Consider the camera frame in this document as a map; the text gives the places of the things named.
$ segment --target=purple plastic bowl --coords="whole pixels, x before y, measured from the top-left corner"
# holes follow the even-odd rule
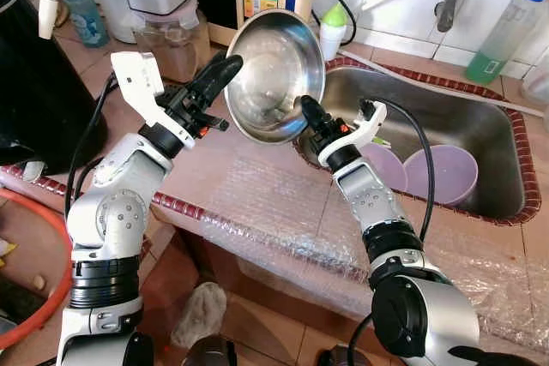
[[[474,189],[479,167],[467,150],[451,145],[431,147],[435,166],[435,201],[454,206],[464,201]],[[408,177],[407,192],[427,197],[427,161],[424,150],[414,153],[404,162]]]
[[[379,177],[392,189],[406,191],[408,179],[402,162],[388,148],[376,143],[368,143],[360,148],[360,153],[370,160]]]

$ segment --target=black cable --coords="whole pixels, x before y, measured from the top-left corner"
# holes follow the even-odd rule
[[[117,88],[118,88],[118,82],[115,79],[115,81],[109,86],[109,88],[106,89],[106,95],[108,96],[109,94],[111,94],[111,92],[115,91]],[[95,100],[95,103],[97,104],[99,100],[100,100],[100,96]]]
[[[103,109],[103,104],[105,103],[106,95],[108,94],[108,90],[111,88],[115,80],[116,80],[116,76],[114,75],[114,72],[112,72],[107,78],[105,85],[103,86],[101,95],[97,100],[97,104],[95,105],[94,114],[92,115],[92,118],[89,120],[89,123],[84,129],[84,132],[80,137],[80,140],[76,144],[75,151],[72,155],[72,159],[70,160],[69,176],[67,177],[67,189],[65,192],[65,201],[64,201],[65,220],[69,217],[72,188],[75,182],[76,166],[79,163],[80,152],[83,149],[87,138],[94,130],[95,126],[97,125],[97,122],[100,120],[101,109]]]
[[[370,321],[371,313],[359,323],[356,329],[354,329],[353,336],[351,337],[351,340],[349,340],[349,346],[347,347],[347,366],[354,366],[354,348],[359,341],[360,335],[364,332],[364,329],[366,329],[366,326],[368,326]]]
[[[351,22],[353,23],[353,32],[351,33],[351,38],[349,38],[349,40],[346,40],[345,42],[341,42],[341,45],[344,46],[344,45],[348,45],[349,43],[351,43],[354,40],[354,37],[357,34],[357,21],[354,20],[353,12],[349,9],[349,7],[345,3],[345,1],[344,0],[338,0],[338,2],[341,3],[341,6],[343,6],[343,9],[345,9],[347,14],[351,18]]]
[[[311,10],[311,15],[312,15],[312,18],[315,20],[315,22],[317,23],[318,26],[320,26],[320,19],[318,19],[318,16],[317,14],[315,13],[314,10]]]
[[[383,98],[374,98],[378,102],[382,102],[387,106],[393,108],[394,110],[401,113],[413,126],[415,131],[418,134],[419,140],[421,141],[421,146],[425,151],[425,158],[427,161],[427,207],[425,209],[425,216],[423,218],[423,224],[421,225],[421,232],[419,233],[419,240],[421,242],[425,241],[425,236],[427,235],[427,228],[431,222],[432,208],[435,203],[435,165],[432,161],[431,146],[429,145],[429,140],[425,135],[425,132],[419,125],[417,119],[413,116],[412,113],[404,109],[402,106],[398,105],[395,102],[392,102]]]
[[[57,356],[52,357],[42,363],[38,363],[36,366],[53,366],[57,362]]]
[[[92,169],[97,166],[101,162],[101,160],[103,160],[103,156],[89,162],[80,172],[80,176],[78,177],[75,186],[75,201],[80,197],[80,193],[82,192],[82,185],[84,184],[84,179],[86,179],[87,174],[92,171]]]

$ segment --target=stainless steel bowl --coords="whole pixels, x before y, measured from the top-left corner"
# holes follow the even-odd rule
[[[287,10],[266,10],[238,30],[227,55],[244,59],[225,89],[238,128],[263,143],[298,136],[307,126],[298,97],[320,100],[324,93],[324,61],[309,27]]]

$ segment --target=kitchen sink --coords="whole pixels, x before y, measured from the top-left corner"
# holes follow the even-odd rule
[[[448,144],[468,150],[479,165],[474,192],[456,206],[492,219],[507,219],[524,206],[524,186],[515,139],[507,115],[494,105],[482,104],[425,90],[368,69],[339,67],[327,73],[322,105],[334,117],[352,124],[359,99],[376,96],[393,100],[411,111],[432,146]],[[377,135],[392,146],[401,161],[421,149],[413,127],[399,113],[389,115]],[[317,164],[307,129],[296,147],[309,162]]]

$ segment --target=blue bottle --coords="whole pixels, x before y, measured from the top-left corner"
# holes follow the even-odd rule
[[[64,1],[69,5],[70,21],[86,47],[101,47],[109,41],[94,0]]]

